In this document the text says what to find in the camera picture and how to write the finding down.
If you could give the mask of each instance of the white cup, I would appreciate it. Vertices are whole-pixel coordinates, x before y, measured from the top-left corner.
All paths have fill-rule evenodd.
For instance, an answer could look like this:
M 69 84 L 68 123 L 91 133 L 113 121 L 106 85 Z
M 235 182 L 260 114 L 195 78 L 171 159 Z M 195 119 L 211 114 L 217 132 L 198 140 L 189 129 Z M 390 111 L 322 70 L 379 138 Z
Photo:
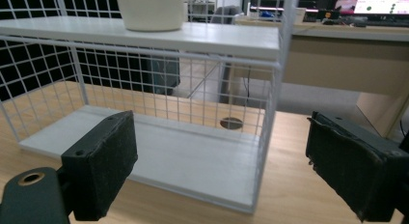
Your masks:
M 302 23 L 304 20 L 304 17 L 306 15 L 306 10 L 304 8 L 297 8 L 295 9 L 295 20 L 294 23 Z
M 123 23 L 129 30 L 170 31 L 185 20 L 184 0 L 118 0 Z

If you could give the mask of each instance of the white desk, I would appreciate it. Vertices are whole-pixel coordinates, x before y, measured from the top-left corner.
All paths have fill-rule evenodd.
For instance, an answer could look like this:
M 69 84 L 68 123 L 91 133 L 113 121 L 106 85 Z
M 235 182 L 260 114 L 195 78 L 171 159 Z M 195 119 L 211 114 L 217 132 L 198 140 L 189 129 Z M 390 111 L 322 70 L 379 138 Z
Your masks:
M 247 72 L 234 70 L 233 75 Z M 252 74 L 258 79 L 270 76 Z M 409 104 L 409 29 L 294 25 L 284 82 L 362 92 L 358 107 L 380 135 L 390 137 Z

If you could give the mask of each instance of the wire grid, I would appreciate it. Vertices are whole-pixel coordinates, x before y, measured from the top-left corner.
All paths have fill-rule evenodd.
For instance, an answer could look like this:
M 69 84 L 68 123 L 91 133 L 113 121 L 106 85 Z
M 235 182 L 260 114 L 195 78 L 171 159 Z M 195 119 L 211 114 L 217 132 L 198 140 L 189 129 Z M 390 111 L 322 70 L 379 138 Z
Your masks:
M 8 15 L 3 16 L 5 18 L 52 15 L 121 17 L 116 0 L 6 1 L 8 6 L 0 11 Z M 186 0 L 189 20 L 211 22 L 211 18 L 217 16 L 234 19 L 235 14 L 224 11 L 214 14 L 216 8 L 227 7 L 231 1 L 234 0 Z M 259 3 L 260 0 L 243 1 Z M 196 5 L 204 8 L 205 13 L 197 13 L 193 9 Z M 243 11 L 244 2 L 238 7 Z M 195 20 L 193 16 L 204 20 Z M 40 51 L 30 50 L 31 48 L 38 48 Z M 244 123 L 240 131 L 260 135 L 267 95 L 272 89 L 272 81 L 253 79 L 252 75 L 261 73 L 263 78 L 271 79 L 271 67 L 240 64 L 232 66 L 226 60 L 203 60 L 192 58 L 188 54 L 183 56 L 183 52 L 179 50 L 170 50 L 179 55 L 173 58 L 28 42 L 4 42 L 1 50 L 11 57 L 9 63 L 2 63 L 0 68 L 0 89 L 6 92 L 2 95 L 7 95 L 2 100 L 8 100 L 7 104 L 3 102 L 2 109 L 9 114 L 9 122 L 14 127 L 17 140 L 33 134 L 84 104 L 119 110 L 132 109 L 141 114 L 215 127 L 220 127 L 220 120 L 224 116 L 237 117 Z M 50 60 L 51 58 L 57 58 L 57 61 Z M 174 71 L 169 72 L 169 67 L 173 67 Z M 223 77 L 225 68 L 231 67 L 240 77 Z M 16 72 L 11 78 L 6 73 L 10 69 Z M 85 93 L 84 88 L 78 84 L 82 81 L 86 83 Z M 48 87 L 53 88 L 51 95 L 44 91 Z M 32 98 L 33 93 L 30 92 L 36 92 L 40 98 Z M 68 97 L 67 102 L 62 102 L 64 95 Z M 17 98 L 25 98 L 29 106 L 22 107 L 20 103 L 23 102 L 17 104 Z M 48 103 L 52 99 L 59 103 L 58 108 L 50 108 Z M 21 117 L 26 114 L 31 117 L 29 122 L 23 121 Z M 247 124 L 246 120 L 250 120 L 248 116 L 256 122 Z

